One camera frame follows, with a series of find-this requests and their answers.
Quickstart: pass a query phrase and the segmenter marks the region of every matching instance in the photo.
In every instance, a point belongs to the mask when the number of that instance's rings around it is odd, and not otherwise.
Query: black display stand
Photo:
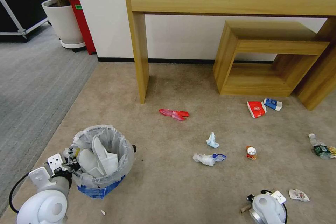
[[[48,21],[41,3],[47,0],[0,0],[0,35],[26,35]]]

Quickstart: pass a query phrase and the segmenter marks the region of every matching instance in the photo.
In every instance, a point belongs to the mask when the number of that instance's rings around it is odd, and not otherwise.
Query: wooden console table
[[[336,41],[336,0],[126,0],[126,6],[141,103],[149,79],[145,14],[325,17],[317,40]],[[335,43],[329,45],[319,65],[299,84],[298,97],[308,109],[336,86],[334,47]]]

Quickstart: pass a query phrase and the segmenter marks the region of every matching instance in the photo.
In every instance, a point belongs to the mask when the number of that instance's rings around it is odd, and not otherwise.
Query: blue plastic wrapper
[[[280,111],[282,109],[282,101],[272,100],[270,98],[264,99],[264,104],[267,107],[270,107],[271,109],[274,109],[276,111]]]
[[[103,199],[109,192],[111,192],[114,188],[116,188],[121,183],[121,181],[124,179],[124,177],[126,177],[126,175],[124,175],[121,178],[121,180],[113,183],[112,185],[104,187],[104,188],[86,188],[85,185],[77,186],[77,188],[80,192],[86,194],[90,198]]]
[[[226,156],[223,154],[213,154],[212,158],[216,161],[216,162],[222,162],[224,159],[226,159]]]

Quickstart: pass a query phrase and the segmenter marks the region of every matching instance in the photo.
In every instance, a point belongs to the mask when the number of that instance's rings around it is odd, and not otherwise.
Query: wooden bench
[[[220,94],[289,96],[329,42],[299,22],[227,20],[213,72]],[[237,53],[278,54],[272,64],[234,63]]]

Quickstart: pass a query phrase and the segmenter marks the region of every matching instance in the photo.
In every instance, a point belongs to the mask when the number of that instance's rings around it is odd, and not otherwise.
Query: small paper scrap
[[[303,202],[308,202],[310,201],[310,199],[308,198],[307,194],[305,194],[304,192],[300,191],[299,189],[290,189],[289,190],[289,196],[291,199],[293,200],[300,200]]]

